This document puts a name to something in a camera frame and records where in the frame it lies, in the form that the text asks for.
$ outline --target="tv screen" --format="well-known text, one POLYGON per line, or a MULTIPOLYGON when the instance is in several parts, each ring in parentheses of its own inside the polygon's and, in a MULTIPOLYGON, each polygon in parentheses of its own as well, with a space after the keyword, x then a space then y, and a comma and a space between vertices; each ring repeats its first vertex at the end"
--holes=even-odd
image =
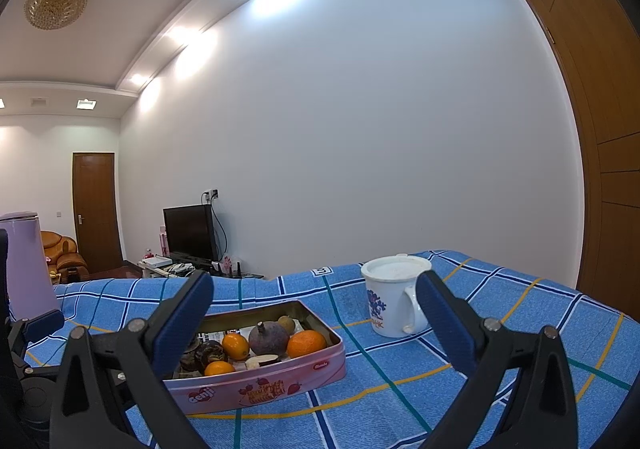
POLYGON ((209 205, 172 207, 164 210, 169 255, 175 259, 218 259, 209 205))

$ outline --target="mug handle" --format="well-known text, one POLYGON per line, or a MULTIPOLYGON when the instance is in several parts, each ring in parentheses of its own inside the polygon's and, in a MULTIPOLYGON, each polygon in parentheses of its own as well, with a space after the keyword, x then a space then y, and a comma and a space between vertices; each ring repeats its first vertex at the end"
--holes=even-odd
POLYGON ((414 307, 414 323, 407 324, 402 328, 402 331, 406 334, 421 332, 427 328, 427 318, 424 316, 417 299, 415 299, 415 285, 405 286, 404 293, 409 297, 414 307))

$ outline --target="crystal ceiling lamp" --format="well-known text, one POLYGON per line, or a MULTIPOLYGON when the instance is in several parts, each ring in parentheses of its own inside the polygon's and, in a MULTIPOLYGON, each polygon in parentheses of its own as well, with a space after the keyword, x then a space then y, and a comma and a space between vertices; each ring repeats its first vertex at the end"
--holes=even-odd
POLYGON ((26 0, 24 15, 31 25, 54 30, 71 25, 80 17, 87 0, 26 0))

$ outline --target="wall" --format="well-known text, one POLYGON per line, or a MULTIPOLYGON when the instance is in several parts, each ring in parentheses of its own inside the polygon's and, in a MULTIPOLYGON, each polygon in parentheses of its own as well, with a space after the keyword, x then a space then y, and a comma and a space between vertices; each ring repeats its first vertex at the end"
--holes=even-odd
POLYGON ((575 122, 523 0, 252 0, 209 36, 122 119, 130 259, 217 188, 254 272, 446 248, 575 285, 575 122))
MULTIPOLYGON (((36 211, 41 229, 76 238, 73 153, 116 153, 118 204, 119 132, 117 119, 46 115, 0 117, 0 215, 36 211), (62 213, 60 218, 56 217, 58 211, 62 213)), ((118 222, 122 223, 119 214, 118 222)))

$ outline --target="pink box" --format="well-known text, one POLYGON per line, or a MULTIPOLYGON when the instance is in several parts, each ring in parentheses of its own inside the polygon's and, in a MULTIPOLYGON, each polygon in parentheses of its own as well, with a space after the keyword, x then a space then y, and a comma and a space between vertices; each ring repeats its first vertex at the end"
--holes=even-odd
POLYGON ((282 315, 297 319, 304 329, 321 333, 327 340, 327 347, 258 369, 164 381, 182 411, 186 415, 194 415, 272 402, 306 393, 343 378, 346 365, 342 339, 301 301, 208 315, 198 332, 245 328, 258 321, 277 321, 282 315))

